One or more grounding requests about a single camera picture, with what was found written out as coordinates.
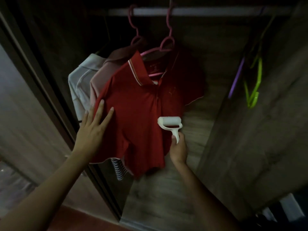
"closet rod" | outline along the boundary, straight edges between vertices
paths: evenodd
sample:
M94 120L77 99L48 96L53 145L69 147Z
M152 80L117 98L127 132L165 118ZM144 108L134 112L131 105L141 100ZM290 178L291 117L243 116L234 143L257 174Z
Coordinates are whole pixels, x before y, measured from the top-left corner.
M226 7L175 7L172 16L188 17L241 17L241 16L289 16L292 6L226 6ZM134 8L134 16L151 17L166 16L168 8L163 7L141 7ZM90 10L89 14L99 16L127 16L126 9Z

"white lint roller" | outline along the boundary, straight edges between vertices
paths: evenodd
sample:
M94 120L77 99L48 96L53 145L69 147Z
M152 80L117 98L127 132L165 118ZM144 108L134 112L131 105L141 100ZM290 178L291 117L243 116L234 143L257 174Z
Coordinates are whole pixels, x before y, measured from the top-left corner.
M179 137L179 129L183 127L182 125L182 120L180 117L159 117L157 119L158 125L164 129L171 131L172 134L176 137L176 143L179 142L180 137ZM179 126L175 128L169 128L167 126Z

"lint roller handle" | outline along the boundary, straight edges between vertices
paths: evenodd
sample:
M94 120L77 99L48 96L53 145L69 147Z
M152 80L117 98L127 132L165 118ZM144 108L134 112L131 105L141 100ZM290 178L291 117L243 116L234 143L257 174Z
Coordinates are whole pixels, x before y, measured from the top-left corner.
M179 129L173 129L172 131L172 134L175 136L176 138L176 144L178 144L179 140L180 140L180 137L179 137Z

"hand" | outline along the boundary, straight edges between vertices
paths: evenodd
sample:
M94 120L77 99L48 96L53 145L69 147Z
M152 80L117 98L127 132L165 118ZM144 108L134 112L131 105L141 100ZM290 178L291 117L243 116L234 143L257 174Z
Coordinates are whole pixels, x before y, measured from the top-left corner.
M100 124L103 110L104 100L101 100L94 119L94 107L90 109L89 113L86 111L77 133L75 147L73 149L72 155L82 154L85 157L88 157L89 160L95 156L102 143L106 127L112 118L114 108L112 107L110 109L109 113Z
M187 149L185 143L185 136L179 132L180 140L176 143L175 136L172 136L172 143L170 147L170 158L175 167L179 165L186 165Z

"closet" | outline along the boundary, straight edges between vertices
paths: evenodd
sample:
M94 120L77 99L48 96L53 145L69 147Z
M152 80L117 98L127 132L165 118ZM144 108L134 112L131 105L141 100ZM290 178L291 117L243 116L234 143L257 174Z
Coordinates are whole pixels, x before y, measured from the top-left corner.
M175 44L190 51L206 81L204 97L188 105L182 118L189 167L239 220L308 182L304 154L308 149L306 2L0 1L1 45L9 42L11 49L5 46L4 51L15 66L23 65L25 72L16 66L19 79L27 84L29 100L35 100L39 109L29 109L29 116L40 113L46 118L41 125L47 123L48 127L38 132L52 133L44 141L50 152L58 154L33 150L35 154L25 156L20 148L12 157L8 144L20 140L8 138L1 141L5 151L0 155L36 184L65 160L79 128L69 74L90 54L107 58L112 51L130 45L136 36L128 21L132 4L137 5L132 23L147 42L144 50L159 46L169 34L166 14L170 1L175 4L170 17ZM254 45L258 48L264 31L259 96L249 108L243 79L251 94L257 68L245 64L230 98L228 94L242 58ZM20 131L18 124L12 131ZM119 221L130 229L201 230L168 155L165 164L138 180L129 173L117 180L110 160L91 164L66 205Z

